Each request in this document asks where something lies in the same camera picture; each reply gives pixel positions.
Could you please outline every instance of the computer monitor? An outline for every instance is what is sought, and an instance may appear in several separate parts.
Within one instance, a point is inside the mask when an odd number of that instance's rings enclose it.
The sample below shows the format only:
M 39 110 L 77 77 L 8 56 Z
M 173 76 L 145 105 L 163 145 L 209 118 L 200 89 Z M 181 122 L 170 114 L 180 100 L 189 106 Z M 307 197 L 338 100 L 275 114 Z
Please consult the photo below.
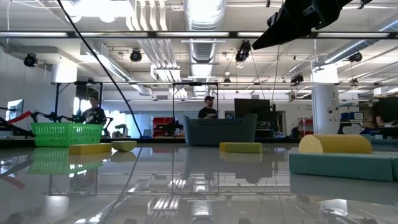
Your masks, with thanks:
M 269 100 L 235 99 L 235 118 L 244 118 L 247 114 L 256 114 L 258 121 L 272 121 Z
M 24 110 L 24 100 L 9 101 L 7 104 L 6 121 L 14 119 L 20 115 Z
M 384 122 L 398 121 L 398 97 L 380 98 L 379 103 Z

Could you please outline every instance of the ventilation duct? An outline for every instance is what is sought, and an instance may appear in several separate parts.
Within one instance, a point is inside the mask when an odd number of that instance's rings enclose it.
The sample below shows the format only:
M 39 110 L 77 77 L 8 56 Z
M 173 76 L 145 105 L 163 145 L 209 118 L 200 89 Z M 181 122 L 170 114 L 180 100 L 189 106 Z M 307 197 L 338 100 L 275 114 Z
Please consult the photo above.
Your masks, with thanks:
M 184 0 L 184 13 L 187 29 L 192 31 L 213 31 L 219 30 L 223 23 L 226 0 Z M 213 63 L 217 44 L 191 43 L 191 63 Z M 213 71 L 213 65 L 191 65 L 192 75 L 198 82 L 205 82 Z M 197 95 L 205 95 L 207 87 L 195 86 L 193 88 Z
M 107 46 L 97 42 L 94 42 L 92 46 L 94 51 L 97 53 L 99 60 L 112 74 L 116 75 L 125 82 L 139 82 L 138 80 L 132 79 L 130 74 L 110 57 Z M 85 45 L 81 45 L 80 52 L 82 55 L 89 54 L 89 50 L 87 47 L 85 47 Z M 140 95 L 150 96 L 152 94 L 152 90 L 150 88 L 143 87 L 142 85 L 132 85 L 132 87 L 135 88 Z
M 379 32 L 396 32 L 398 30 L 398 15 L 395 15 L 393 18 L 389 19 L 387 22 L 381 26 L 381 29 L 378 29 Z M 345 45 L 344 47 L 339 48 L 338 50 L 328 54 L 324 58 L 324 62 L 321 65 L 327 65 L 331 63 L 339 62 L 340 60 L 346 59 L 349 56 L 359 52 L 360 50 L 369 47 L 372 44 L 379 42 L 380 40 L 355 40 Z

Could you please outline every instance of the white column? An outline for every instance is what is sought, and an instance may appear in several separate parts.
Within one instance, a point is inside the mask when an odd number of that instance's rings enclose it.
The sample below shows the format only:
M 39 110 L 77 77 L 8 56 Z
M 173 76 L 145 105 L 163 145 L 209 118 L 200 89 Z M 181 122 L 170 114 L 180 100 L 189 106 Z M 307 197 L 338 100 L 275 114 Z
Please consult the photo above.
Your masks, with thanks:
M 51 68 L 51 82 L 68 83 L 77 81 L 77 66 L 72 62 L 54 64 Z
M 338 83 L 337 66 L 326 65 L 322 70 L 312 66 L 312 82 Z M 337 134 L 340 127 L 338 86 L 312 87 L 314 134 Z

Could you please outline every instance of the desk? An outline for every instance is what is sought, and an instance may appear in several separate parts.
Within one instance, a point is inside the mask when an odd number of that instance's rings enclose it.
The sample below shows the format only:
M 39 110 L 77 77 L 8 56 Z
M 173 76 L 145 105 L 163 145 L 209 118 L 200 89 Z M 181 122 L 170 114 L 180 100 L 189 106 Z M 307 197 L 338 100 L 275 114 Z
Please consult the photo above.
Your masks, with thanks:
M 392 138 L 398 138 L 398 126 L 394 127 L 382 127 L 382 128 L 377 128 L 378 131 L 383 135 L 383 138 L 387 137 L 392 137 Z

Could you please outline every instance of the yellow cylinder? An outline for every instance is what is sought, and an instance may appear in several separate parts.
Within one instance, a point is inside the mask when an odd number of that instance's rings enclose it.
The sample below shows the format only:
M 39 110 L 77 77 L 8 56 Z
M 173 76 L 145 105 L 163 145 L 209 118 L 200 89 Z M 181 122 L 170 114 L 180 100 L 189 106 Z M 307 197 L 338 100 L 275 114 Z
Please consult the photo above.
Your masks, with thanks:
M 372 153 L 371 143 L 358 134 L 311 134 L 298 146 L 299 152 Z

